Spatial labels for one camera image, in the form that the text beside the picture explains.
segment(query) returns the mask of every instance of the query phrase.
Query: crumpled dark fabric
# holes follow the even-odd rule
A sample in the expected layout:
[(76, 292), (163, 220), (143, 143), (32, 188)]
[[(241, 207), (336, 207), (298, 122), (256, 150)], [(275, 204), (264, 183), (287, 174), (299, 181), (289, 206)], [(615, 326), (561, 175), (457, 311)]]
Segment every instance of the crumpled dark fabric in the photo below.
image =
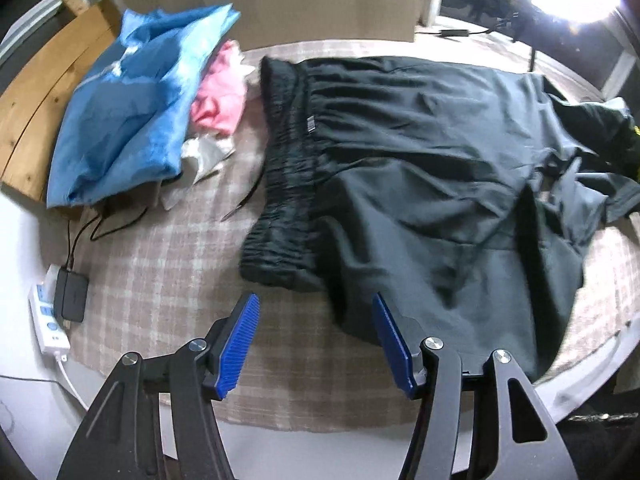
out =
[(461, 352), (552, 364), (601, 222), (638, 210), (622, 100), (568, 104), (543, 76), (402, 57), (265, 58), (266, 205), (242, 277), (325, 290), (378, 339), (372, 296)]

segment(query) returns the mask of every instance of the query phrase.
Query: blue gripper pad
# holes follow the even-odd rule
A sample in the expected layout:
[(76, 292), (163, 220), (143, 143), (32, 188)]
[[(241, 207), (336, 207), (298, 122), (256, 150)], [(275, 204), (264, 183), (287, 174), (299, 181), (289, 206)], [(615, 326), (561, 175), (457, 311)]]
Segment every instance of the blue gripper pad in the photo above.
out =
[(407, 397), (415, 399), (418, 385), (414, 378), (411, 352), (380, 294), (373, 297), (373, 325), (385, 351), (386, 362), (391, 368), (396, 386), (404, 391)]
[(214, 362), (213, 387), (218, 400), (238, 384), (249, 346), (260, 319), (260, 301), (255, 294), (244, 294), (238, 301), (211, 348)]

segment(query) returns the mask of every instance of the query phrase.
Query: ribbed blue pad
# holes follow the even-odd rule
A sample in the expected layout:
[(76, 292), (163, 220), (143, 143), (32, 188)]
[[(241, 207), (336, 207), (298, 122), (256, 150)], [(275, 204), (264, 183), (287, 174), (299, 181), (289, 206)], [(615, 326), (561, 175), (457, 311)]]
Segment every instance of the ribbed blue pad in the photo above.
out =
[(216, 382), (216, 391), (220, 399), (224, 399), (238, 384), (246, 354), (258, 328), (259, 318), (260, 301), (258, 296), (252, 294), (220, 354), (220, 373)]
[(379, 294), (373, 297), (373, 325), (376, 327), (380, 344), (385, 351), (386, 362), (394, 375), (396, 386), (404, 391), (407, 397), (413, 399), (418, 386), (414, 379), (411, 354), (389, 309)]

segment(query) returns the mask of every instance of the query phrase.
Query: white cable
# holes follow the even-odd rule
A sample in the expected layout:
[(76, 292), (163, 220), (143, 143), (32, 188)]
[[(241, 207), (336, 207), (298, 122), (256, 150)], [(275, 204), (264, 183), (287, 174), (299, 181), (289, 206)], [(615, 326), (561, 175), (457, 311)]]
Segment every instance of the white cable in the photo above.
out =
[(89, 407), (84, 403), (84, 401), (82, 400), (82, 398), (80, 397), (80, 395), (78, 394), (76, 389), (74, 388), (73, 384), (71, 384), (71, 381), (69, 380), (69, 376), (66, 374), (65, 367), (62, 364), (62, 359), (63, 359), (63, 357), (59, 353), (57, 353), (56, 354), (56, 362), (58, 363), (58, 367), (60, 368), (60, 371), (62, 372), (62, 376), (65, 378), (66, 384), (68, 384), (69, 389), (71, 390), (71, 394), (78, 400), (78, 402), (84, 408), (84, 410), (86, 412), (88, 412), (89, 411)]

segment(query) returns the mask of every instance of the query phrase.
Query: folded blue fabric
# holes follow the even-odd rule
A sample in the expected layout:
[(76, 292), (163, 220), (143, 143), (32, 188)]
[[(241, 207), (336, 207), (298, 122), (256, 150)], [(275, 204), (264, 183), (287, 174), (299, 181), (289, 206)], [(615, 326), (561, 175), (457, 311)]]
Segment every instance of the folded blue fabric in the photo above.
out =
[(51, 161), (47, 207), (91, 205), (180, 173), (200, 73), (240, 13), (127, 10), (118, 39), (76, 88)]

